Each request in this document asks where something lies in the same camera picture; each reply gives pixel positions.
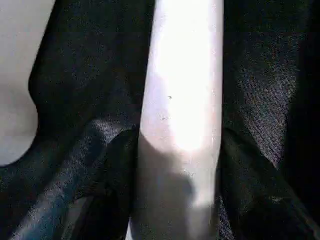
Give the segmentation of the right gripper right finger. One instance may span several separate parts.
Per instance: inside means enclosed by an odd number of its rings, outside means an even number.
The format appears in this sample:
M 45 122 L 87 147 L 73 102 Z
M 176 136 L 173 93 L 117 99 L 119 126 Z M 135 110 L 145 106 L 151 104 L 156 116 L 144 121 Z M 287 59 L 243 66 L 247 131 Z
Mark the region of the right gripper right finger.
M 318 240 L 320 227 L 273 164 L 223 129 L 221 194 L 231 229 L 245 240 Z

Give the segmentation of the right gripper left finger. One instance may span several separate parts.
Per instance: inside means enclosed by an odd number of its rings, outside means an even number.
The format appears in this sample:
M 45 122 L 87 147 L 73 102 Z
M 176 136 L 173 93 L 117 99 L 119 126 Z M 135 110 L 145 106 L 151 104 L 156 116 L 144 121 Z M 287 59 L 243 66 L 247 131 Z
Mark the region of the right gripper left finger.
M 78 192 L 86 199 L 75 228 L 77 240 L 124 240 L 133 206 L 139 129 L 116 136 L 106 148 L 104 163 Z

